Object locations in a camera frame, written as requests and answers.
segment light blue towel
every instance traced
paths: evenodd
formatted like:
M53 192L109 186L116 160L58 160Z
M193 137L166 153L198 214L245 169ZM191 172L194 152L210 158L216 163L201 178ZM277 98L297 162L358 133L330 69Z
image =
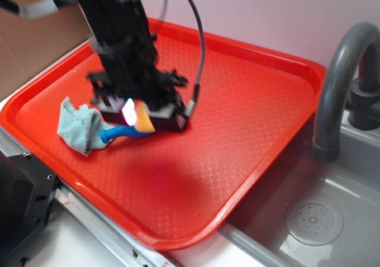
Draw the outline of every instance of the light blue towel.
M76 110L70 103L70 98L61 104L58 135L72 149L88 155L92 149L106 147L99 137L102 129L112 129L114 126L102 121L102 116L96 109L84 104Z

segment tray rim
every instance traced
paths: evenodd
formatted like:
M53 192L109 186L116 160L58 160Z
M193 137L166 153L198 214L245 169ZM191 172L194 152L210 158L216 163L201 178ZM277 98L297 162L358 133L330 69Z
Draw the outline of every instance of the tray rim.
M155 24L156 22L156 20L150 20L151 24ZM199 45L197 32L193 29L179 25L164 23L159 36L167 36L193 45ZM69 184L70 187L86 199L91 198L91 204L104 212L104 214L112 220L116 221L126 231L130 232L146 245L159 250L176 250L192 246L200 240L206 238L209 234L216 231L222 225L223 220L225 220L225 218L232 212L237 203L241 201L244 195L260 179L260 177L265 173L265 170L282 152L282 150L284 150L286 145L298 133L301 127L315 113L322 82L325 76L325 69L322 66L307 59L298 58L286 53L216 36L210 33L205 34L205 39L208 50L215 50L230 56L255 62L307 80L307 82L310 83L314 89L314 97L308 104L307 108L298 116L292 125L288 127L285 133L282 134L281 138L278 139L265 157L256 165L256 167L252 169L252 172L250 172L248 177L236 189L234 194L232 194L232 196L224 203L222 209L218 211L211 221L207 222L202 229L194 234L176 239L162 238L141 224L140 221L136 222L135 217L133 217L128 211L122 210L115 203L112 204L113 201L102 192L102 195L99 195L93 193L88 187L75 184L80 181L75 181L74 183ZM23 146L28 149L32 148L30 151L43 160L43 162L53 171L61 169L64 163L59 163L59 161L52 159L51 155L44 151L43 147L38 145L36 141L26 137L22 133L22 130L18 130L20 127L16 126L15 118L17 112L22 108L23 104L31 100L33 96L35 96L35 93L38 94L43 91L45 88L58 80L60 76L67 73L70 69L90 57L92 54L93 52L90 49L89 42L84 43L63 60L42 72L34 80L16 92L6 102L3 109L0 111L0 125ZM292 138L289 138L289 132L292 133ZM81 178L80 175L77 173L75 174L78 179Z

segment faucet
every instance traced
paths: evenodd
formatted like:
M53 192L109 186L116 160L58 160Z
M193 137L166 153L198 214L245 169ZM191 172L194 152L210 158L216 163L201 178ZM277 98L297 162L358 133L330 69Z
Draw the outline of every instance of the faucet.
M359 76L353 80L358 67ZM345 108L350 111L349 122L354 128L378 128L379 100L380 31L371 23L359 23L343 37L326 74L314 126L316 159L330 162L339 157Z

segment gray sink basin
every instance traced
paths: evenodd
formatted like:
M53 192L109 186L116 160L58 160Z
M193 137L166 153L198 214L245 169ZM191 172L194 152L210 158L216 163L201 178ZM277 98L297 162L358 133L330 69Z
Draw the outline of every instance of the gray sink basin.
M322 164L312 134L310 121L227 222L279 266L380 266L380 139L342 125L340 159Z

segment black cable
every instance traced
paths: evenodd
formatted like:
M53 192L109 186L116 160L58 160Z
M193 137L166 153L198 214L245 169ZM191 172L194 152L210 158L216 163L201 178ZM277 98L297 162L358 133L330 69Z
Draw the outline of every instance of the black cable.
M165 16L167 11L167 0L164 0L164 4L162 6L159 23L156 25L156 28L154 29L153 33L158 33L162 27L162 24L164 23Z
M202 70L203 70L203 66L204 66L206 49L205 49L204 32L203 32L203 26L202 26L201 17L200 17L200 15L198 13L197 7L194 4L194 1L193 0L188 0L188 1L190 3L190 6L191 6L193 12L194 12L195 19L197 20L198 30L199 30L199 37L200 37L199 40L200 40L200 43L201 43L201 58L199 60L197 78L196 78L196 82L195 82L195 86L194 86L194 95L193 95L193 98L192 98L192 101L194 101L194 103L196 103L197 99L198 99L199 91L200 91L201 75L202 75Z

